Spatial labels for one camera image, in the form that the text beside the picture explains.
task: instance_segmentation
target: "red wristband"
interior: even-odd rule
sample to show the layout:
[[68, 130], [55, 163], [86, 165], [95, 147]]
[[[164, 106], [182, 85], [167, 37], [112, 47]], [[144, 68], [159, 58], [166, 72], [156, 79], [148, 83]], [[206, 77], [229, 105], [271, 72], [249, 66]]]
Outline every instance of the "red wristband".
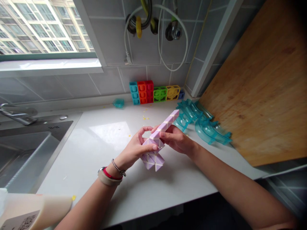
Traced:
[[103, 169], [103, 172], [104, 174], [108, 177], [108, 178], [111, 178], [111, 179], [114, 179], [114, 180], [121, 180], [121, 178], [116, 178], [116, 177], [112, 177], [110, 174], [108, 174], [108, 172], [106, 171], [106, 167]]

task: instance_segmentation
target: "faucet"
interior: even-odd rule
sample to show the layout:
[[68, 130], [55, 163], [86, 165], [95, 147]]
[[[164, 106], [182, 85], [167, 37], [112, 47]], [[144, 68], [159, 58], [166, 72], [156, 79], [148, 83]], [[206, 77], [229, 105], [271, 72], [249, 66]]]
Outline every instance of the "faucet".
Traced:
[[3, 103], [0, 105], [0, 114], [11, 118], [23, 125], [30, 125], [37, 121], [32, 116], [37, 115], [37, 110], [34, 108], [25, 108]]

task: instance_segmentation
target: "white countertop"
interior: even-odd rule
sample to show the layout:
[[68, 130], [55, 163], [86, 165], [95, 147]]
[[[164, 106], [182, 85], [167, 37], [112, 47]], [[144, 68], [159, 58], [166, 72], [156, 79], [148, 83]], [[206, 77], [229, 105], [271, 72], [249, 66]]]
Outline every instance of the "white countertop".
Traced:
[[[160, 124], [176, 108], [178, 101], [132, 105], [124, 109], [113, 105], [82, 109], [83, 114], [53, 163], [38, 194], [76, 195], [75, 205], [107, 166], [124, 149], [142, 126]], [[208, 151], [251, 179], [268, 173], [255, 169], [231, 146], [208, 145], [189, 125], [186, 133]], [[138, 160], [117, 188], [103, 226], [111, 226], [162, 209], [194, 200], [217, 189], [184, 154], [165, 146], [160, 154], [164, 166], [155, 172]]]

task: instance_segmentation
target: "watch strap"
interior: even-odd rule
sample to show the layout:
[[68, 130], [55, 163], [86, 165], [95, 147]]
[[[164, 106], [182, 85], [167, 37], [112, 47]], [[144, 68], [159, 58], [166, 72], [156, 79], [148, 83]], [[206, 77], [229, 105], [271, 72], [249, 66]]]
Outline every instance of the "watch strap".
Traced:
[[98, 178], [99, 178], [99, 180], [103, 184], [108, 185], [108, 186], [118, 186], [118, 185], [120, 185], [120, 183], [122, 182], [122, 179], [115, 180], [115, 179], [107, 177], [107, 175], [105, 175], [105, 173], [103, 172], [104, 168], [105, 167], [102, 167], [101, 169], [98, 170]]

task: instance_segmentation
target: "label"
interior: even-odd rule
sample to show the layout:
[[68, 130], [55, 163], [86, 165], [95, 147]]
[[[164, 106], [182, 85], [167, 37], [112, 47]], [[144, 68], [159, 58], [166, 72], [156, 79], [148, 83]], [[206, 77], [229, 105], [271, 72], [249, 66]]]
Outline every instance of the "label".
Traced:
[[0, 230], [27, 230], [36, 220], [40, 210], [7, 219]]

